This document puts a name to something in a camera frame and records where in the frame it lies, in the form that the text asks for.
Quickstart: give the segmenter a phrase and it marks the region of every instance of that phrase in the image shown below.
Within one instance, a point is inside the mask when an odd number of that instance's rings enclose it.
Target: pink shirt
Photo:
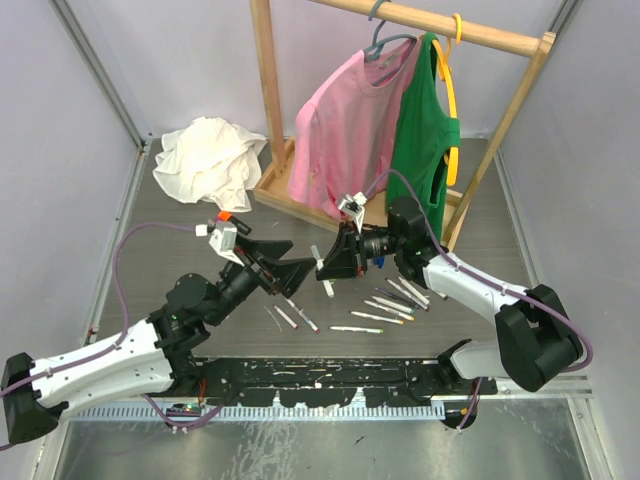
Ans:
[[[391,166],[402,94],[411,83],[420,40],[365,63],[360,50],[340,67],[296,117],[296,156],[289,179],[295,201],[340,219],[336,200],[364,191]],[[400,70],[383,85],[385,74]],[[386,188],[386,180],[377,191]]]

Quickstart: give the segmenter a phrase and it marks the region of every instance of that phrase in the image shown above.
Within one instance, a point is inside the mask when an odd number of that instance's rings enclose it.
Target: gray floor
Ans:
[[[460,148],[458,188],[466,186],[486,146],[485,140],[463,140]],[[160,143],[154,142],[144,177],[135,200],[130,226],[143,222],[194,225],[214,218],[214,204],[183,205],[167,197],[152,175]],[[261,158],[269,161],[268,149]],[[253,211],[239,217],[254,230],[256,239],[292,239],[294,248],[287,257],[309,256],[309,246],[328,252],[335,234],[309,225],[256,201]],[[471,204],[455,252],[472,265],[513,283],[526,284],[526,274],[500,181],[492,165]],[[164,302],[165,293],[183,274],[197,272],[216,280],[224,261],[206,240],[193,235],[159,229],[136,234],[121,258],[121,276],[133,319],[145,317]],[[492,328],[478,315],[453,300],[432,297],[429,313],[418,314],[415,322],[391,325],[383,335],[330,331],[330,325],[379,326],[377,322],[356,318],[349,310],[370,311],[362,300],[384,286],[384,277],[395,277],[392,261],[382,270],[370,271],[364,278],[334,284],[336,297],[328,300],[321,284],[310,275],[294,300],[322,329],[314,334],[303,327],[293,330],[280,321],[282,331],[264,306],[276,303],[288,308],[282,299],[255,292],[231,317],[212,331],[206,344],[196,349],[211,356],[435,356],[462,338],[491,339]],[[101,320],[100,336],[119,332],[120,306],[110,292]]]
[[[72,422],[55,480],[589,479],[565,400],[486,400],[437,421]]]

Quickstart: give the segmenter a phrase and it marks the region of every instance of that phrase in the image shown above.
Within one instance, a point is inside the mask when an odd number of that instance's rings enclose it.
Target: green shirt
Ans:
[[[404,175],[416,191],[438,239],[447,200],[447,165],[444,154],[460,146],[460,121],[448,117],[436,94],[438,54],[427,33],[409,88],[402,96],[391,168]],[[389,176],[387,206],[409,191],[395,175]]]

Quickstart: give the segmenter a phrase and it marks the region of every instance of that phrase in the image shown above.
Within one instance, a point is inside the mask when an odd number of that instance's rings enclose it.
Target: clothes rack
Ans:
[[[278,210],[287,212],[315,225],[337,230],[337,222],[320,210],[307,207],[293,201],[287,194],[287,183],[294,160],[295,139],[285,140],[282,129],[282,113],[280,111],[280,94],[278,91],[278,75],[276,70],[273,31],[271,25],[270,0],[249,0],[251,15],[260,66],[260,79],[264,98],[272,162],[254,189],[256,200]],[[347,10],[362,15],[369,15],[375,0],[311,0],[322,5]],[[456,20],[424,10],[384,2],[378,8],[376,18],[388,22],[413,27],[420,30],[456,37]],[[511,102],[507,106],[493,137],[478,165],[469,186],[464,193],[447,191],[447,208],[445,210],[442,244],[453,249],[460,228],[464,222],[469,204],[482,181],[482,177],[491,164],[502,140],[507,134],[513,119],[527,97],[540,69],[553,46],[555,34],[545,32],[541,38],[529,37],[508,32],[466,20],[462,21],[463,42],[475,43],[488,48],[501,50],[528,57],[527,67],[520,84],[516,88]],[[386,225],[385,192],[371,199],[366,206],[365,222]]]

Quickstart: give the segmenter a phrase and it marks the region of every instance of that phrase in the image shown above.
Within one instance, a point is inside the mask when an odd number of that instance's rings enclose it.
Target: dark wood surface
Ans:
[[[485,140],[463,140],[460,148],[460,173],[457,189],[462,190],[482,157]],[[215,204],[183,205],[167,197],[153,178],[155,155],[161,150],[155,141],[144,168],[144,176],[133,206],[130,226],[144,222],[182,225],[204,223],[217,215]],[[269,162],[265,148],[261,163]],[[260,204],[252,198],[253,210],[238,215],[253,228],[255,239],[291,239],[295,246],[285,256],[311,256],[315,244],[326,254],[335,234],[315,227]],[[487,172],[471,203],[462,227],[456,254],[487,273],[513,283],[526,284],[524,264],[516,244],[511,219],[495,166]],[[164,303],[164,295],[183,274],[197,272],[216,281],[225,261],[219,258],[204,238],[164,229],[143,230],[127,243],[120,261],[121,281],[127,296],[132,321],[144,318]],[[211,338],[195,349],[210,356],[435,356],[463,338],[488,340],[495,336],[480,316],[454,300],[443,301],[431,295],[430,312],[416,314],[415,322],[403,326],[381,324],[349,315],[350,310],[370,313],[363,300],[375,294],[374,287],[386,288],[384,278],[398,275],[391,259],[381,270],[370,270],[366,277],[334,283],[336,296],[328,299],[324,289],[309,275],[294,296],[322,330],[313,333],[282,298],[254,292],[220,327],[211,328]],[[279,305],[298,322],[293,330],[278,318],[280,328],[265,310]],[[384,328],[382,335],[336,332],[330,325]],[[100,324],[100,337],[120,331],[122,312],[113,289],[109,292]]]

